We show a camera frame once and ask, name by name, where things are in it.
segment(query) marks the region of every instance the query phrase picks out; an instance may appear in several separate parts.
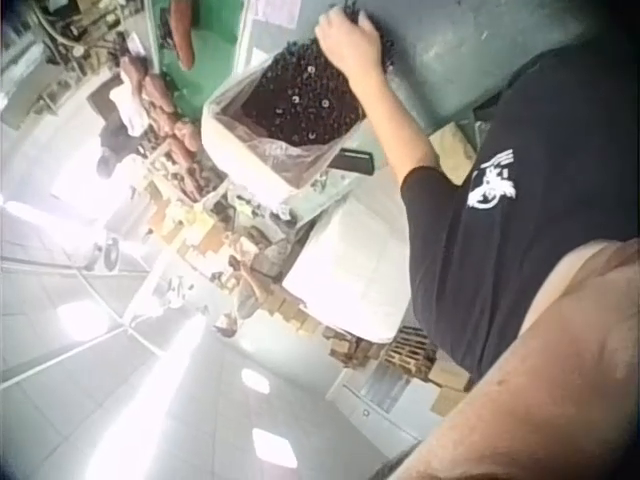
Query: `hand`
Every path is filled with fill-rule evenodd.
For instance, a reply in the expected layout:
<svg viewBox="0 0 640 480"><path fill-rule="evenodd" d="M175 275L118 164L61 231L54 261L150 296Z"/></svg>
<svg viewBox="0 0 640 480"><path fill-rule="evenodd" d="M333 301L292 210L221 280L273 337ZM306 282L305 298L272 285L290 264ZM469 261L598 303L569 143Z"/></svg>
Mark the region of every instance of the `hand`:
<svg viewBox="0 0 640 480"><path fill-rule="evenodd" d="M320 17L316 27L320 48L349 81L356 94L372 80L384 79L380 35L364 11L358 25L340 7Z"/></svg>

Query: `clear plastic bag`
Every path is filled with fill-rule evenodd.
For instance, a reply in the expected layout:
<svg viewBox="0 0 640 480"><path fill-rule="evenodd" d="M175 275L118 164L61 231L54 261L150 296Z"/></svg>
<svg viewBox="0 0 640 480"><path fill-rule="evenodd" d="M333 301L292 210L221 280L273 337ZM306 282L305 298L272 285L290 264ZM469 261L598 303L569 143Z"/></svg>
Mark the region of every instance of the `clear plastic bag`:
<svg viewBox="0 0 640 480"><path fill-rule="evenodd" d="M299 190L309 185L329 166L331 160L358 131L363 122L358 122L347 134L326 145L294 147L280 140L268 138L261 128L243 116L240 107L271 64L273 57L270 56L260 65L243 72L239 77L235 76L227 80L207 101L203 116L221 123L289 187ZM202 135L203 138L207 135L204 129Z"/></svg>

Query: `wooden pallet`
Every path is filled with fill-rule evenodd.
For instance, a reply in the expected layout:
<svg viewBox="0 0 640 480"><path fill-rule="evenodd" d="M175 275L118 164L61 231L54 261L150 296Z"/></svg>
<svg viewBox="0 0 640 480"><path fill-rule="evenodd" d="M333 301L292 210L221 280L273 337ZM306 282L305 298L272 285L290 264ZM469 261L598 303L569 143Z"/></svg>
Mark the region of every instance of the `wooden pallet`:
<svg viewBox="0 0 640 480"><path fill-rule="evenodd" d="M437 348L421 329L402 327L387 349L383 362L406 375L427 381L436 352Z"/></svg>

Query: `metal pole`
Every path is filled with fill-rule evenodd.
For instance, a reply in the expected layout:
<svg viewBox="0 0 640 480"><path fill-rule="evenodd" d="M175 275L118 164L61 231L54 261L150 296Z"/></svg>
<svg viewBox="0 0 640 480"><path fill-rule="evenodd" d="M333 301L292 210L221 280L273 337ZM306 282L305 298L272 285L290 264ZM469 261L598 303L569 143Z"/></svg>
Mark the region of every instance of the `metal pole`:
<svg viewBox="0 0 640 480"><path fill-rule="evenodd" d="M28 370L24 373L21 373L20 375L16 375L15 377L7 380L6 382L0 383L0 391L4 390L5 388L9 388L11 385L15 385L18 382L21 382L22 380L25 380L29 377L31 377L32 375L35 375L38 372L41 372L42 370L45 370L53 365L55 365L56 363L61 362L62 360L69 358L73 355L75 355L76 353L80 353L83 350L86 350L89 347L93 347L94 345L96 345L97 343L103 342L105 341L107 338L111 338L114 335L117 335L118 333L122 332L123 330L126 330L125 327L118 327L115 330L111 331L111 332L107 332L104 335L98 337L98 338L94 338L93 340L80 345L77 348L74 348L73 350L68 351L67 353L63 353L62 355L60 355L59 357L56 357L52 360L49 360L48 362L44 362L41 365L38 365L37 367L32 368L31 370Z"/></svg>
<svg viewBox="0 0 640 480"><path fill-rule="evenodd" d="M91 295L93 295L95 297L95 299L98 301L98 303L100 303L102 305L102 308L107 310L111 314L111 316L113 316L118 321L118 323L121 323L121 324L124 325L124 328L127 330L128 333L130 333L136 340L138 340L140 343L142 343L145 347L147 347L149 350L151 350L154 354L156 354L158 356L164 355L164 352L161 349L156 347L153 343L149 342L146 338L144 338L142 335L140 335L138 332L136 332L128 324L125 324L123 322L123 319L120 318L120 315L118 315L116 313L116 311L113 308L111 308L111 306L109 306L109 304L107 302L104 301L102 296L98 293L98 291L95 288L93 288L93 285L91 285L89 283L89 281L84 277L84 275L82 274L82 272L80 270L76 270L76 273L78 274L78 278L80 278L80 281L85 285L85 287L87 287L87 290L89 290L89 293L91 293Z"/></svg>
<svg viewBox="0 0 640 480"><path fill-rule="evenodd" d="M39 262L36 260L26 260L23 258L15 258L15 257L0 257L0 261L2 262L2 267L17 270L24 273L39 273L39 274L77 274L77 270L82 267L77 267L74 265L63 265L61 263L48 263L48 262ZM85 275L88 276L143 276L147 275L149 272L144 270L119 270L115 273L106 273L106 272L84 272Z"/></svg>

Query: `white logo print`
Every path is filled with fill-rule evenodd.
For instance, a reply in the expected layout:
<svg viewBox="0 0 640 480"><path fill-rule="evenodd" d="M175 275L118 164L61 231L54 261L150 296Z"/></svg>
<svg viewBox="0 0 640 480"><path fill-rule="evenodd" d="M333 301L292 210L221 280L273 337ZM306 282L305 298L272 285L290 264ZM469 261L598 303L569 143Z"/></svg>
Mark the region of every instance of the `white logo print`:
<svg viewBox="0 0 640 480"><path fill-rule="evenodd" d="M471 185L478 173L484 173L482 183L475 187L467 198L467 206L486 210L495 207L501 197L516 198L516 187L509 180L509 169L506 165L513 163L513 150L496 155L473 172Z"/></svg>

